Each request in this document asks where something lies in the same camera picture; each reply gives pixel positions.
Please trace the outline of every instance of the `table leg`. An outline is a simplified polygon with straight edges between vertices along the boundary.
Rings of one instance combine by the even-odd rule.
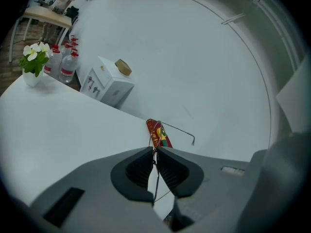
[[[60,38],[60,36],[63,34],[64,30],[65,30],[65,28],[62,28],[61,31],[59,32],[58,38],[57,38],[57,40],[56,40],[56,42],[55,42],[56,45],[58,44],[59,38]]]
[[[27,27],[26,27],[26,31],[25,31],[25,33],[24,33],[24,38],[23,38],[23,41],[25,41],[26,40],[26,35],[27,35],[27,32],[28,32],[28,28],[29,28],[29,25],[30,25],[30,23],[31,23],[31,18],[29,18],[29,21],[28,21],[28,24],[27,24]]]
[[[13,45],[14,45],[14,37],[15,37],[16,28],[18,26],[18,23],[19,23],[19,18],[15,22],[15,25],[14,25],[14,28],[13,28],[13,32],[12,32],[12,36],[11,36],[10,51],[9,51],[9,62],[12,62],[12,52],[13,52]]]
[[[68,28],[64,30],[64,32],[63,32],[63,34],[62,34],[62,37],[60,37],[60,40],[59,40],[59,42],[58,42],[58,45],[59,45],[59,46],[62,44],[62,42],[63,42],[63,40],[64,40],[64,38],[65,38],[67,32],[68,32]]]

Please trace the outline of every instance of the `wooden tabletop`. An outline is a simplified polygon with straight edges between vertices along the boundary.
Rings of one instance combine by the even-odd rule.
[[[72,26],[70,17],[67,17],[65,15],[59,15],[55,12],[50,11],[48,8],[44,8],[41,6],[32,6],[27,8],[24,15],[40,17],[42,19],[54,21],[58,24],[62,24],[62,26],[65,28],[70,28]]]

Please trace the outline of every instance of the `desk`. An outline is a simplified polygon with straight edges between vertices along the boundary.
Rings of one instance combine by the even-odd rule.
[[[71,18],[69,18],[65,15],[58,15],[58,14],[50,11],[49,9],[41,7],[41,6],[33,6],[33,7],[27,8],[25,10],[24,14],[16,20],[16,23],[14,25],[12,36],[11,36],[11,42],[10,42],[9,62],[12,62],[14,37],[15,37],[15,33],[16,33],[18,23],[19,23],[21,18],[29,18],[29,22],[27,24],[23,40],[26,39],[26,34],[27,34],[27,31],[28,31],[28,28],[29,28],[29,25],[30,25],[32,19],[48,22],[48,23],[60,26],[62,28],[65,28],[65,30],[62,33],[62,36],[60,37],[60,40],[58,37],[56,44],[61,44],[63,42],[64,37],[65,37],[68,29],[71,27]]]
[[[191,151],[192,137],[165,126],[176,149]],[[0,172],[8,192],[27,205],[80,165],[148,146],[145,120],[112,108],[48,75],[34,88],[19,77],[0,97]],[[148,190],[155,191],[155,168]],[[159,180],[157,199],[168,192]],[[155,203],[163,219],[168,193]]]

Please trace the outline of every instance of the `white box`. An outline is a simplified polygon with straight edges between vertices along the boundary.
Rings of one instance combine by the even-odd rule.
[[[114,62],[98,57],[80,92],[114,107],[133,86],[130,76],[122,74]]]

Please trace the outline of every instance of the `person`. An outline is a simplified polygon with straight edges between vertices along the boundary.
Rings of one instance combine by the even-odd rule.
[[[56,0],[53,5],[51,5],[52,11],[56,12],[57,14],[63,14],[72,1],[75,0]],[[56,25],[47,22],[44,23],[42,36],[40,37],[39,41],[44,41],[51,44],[50,38],[53,36],[56,28]]]

